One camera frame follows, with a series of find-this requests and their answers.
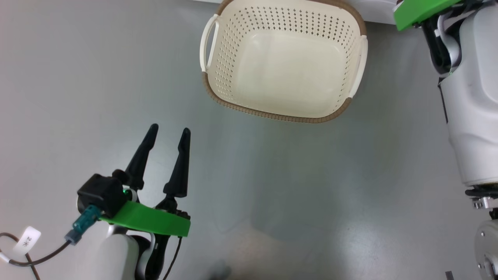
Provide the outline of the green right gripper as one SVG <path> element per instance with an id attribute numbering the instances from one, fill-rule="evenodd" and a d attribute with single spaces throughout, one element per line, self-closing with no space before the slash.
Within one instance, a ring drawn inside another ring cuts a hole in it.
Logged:
<path id="1" fill-rule="evenodd" d="M 439 14 L 462 0 L 399 0 L 393 8 L 393 16 L 398 31 Z"/>

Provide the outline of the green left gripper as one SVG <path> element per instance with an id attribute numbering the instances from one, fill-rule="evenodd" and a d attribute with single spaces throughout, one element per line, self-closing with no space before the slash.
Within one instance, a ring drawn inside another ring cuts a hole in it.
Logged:
<path id="1" fill-rule="evenodd" d="M 127 181 L 124 185 L 133 190 L 142 190 L 144 187 L 148 155 L 154 147 L 159 127 L 158 124 L 150 126 L 125 170 Z M 163 188 L 167 197 L 184 198 L 188 195 L 190 147 L 191 131 L 185 128 L 179 141 L 179 154 L 170 180 Z M 104 199 L 99 202 L 99 209 L 104 212 L 102 221 L 134 231 L 187 237 L 191 227 L 191 221 L 187 218 L 147 207 L 126 197 Z"/>

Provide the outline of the white washing machine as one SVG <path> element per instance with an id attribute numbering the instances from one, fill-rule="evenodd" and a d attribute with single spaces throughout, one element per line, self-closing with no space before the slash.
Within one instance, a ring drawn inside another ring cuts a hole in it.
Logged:
<path id="1" fill-rule="evenodd" d="M 352 14 L 359 14 L 364 22 L 382 23 L 394 25 L 393 10 L 396 6 L 396 0 L 192 0 L 194 2 L 206 2 L 217 7 L 224 9 L 226 5 L 235 3 L 239 5 L 258 4 L 259 8 L 263 10 L 265 5 L 287 5 L 296 4 L 297 2 L 320 2 L 323 5 L 332 5 L 341 9 L 350 8 L 356 12 Z"/>

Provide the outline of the cream perforated laundry basket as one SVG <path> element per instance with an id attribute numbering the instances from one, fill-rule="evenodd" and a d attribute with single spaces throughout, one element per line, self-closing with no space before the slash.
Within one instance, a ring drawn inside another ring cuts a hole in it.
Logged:
<path id="1" fill-rule="evenodd" d="M 205 25 L 199 60 L 218 104 L 317 124 L 350 105 L 367 56 L 365 22 L 344 0 L 223 0 Z"/>

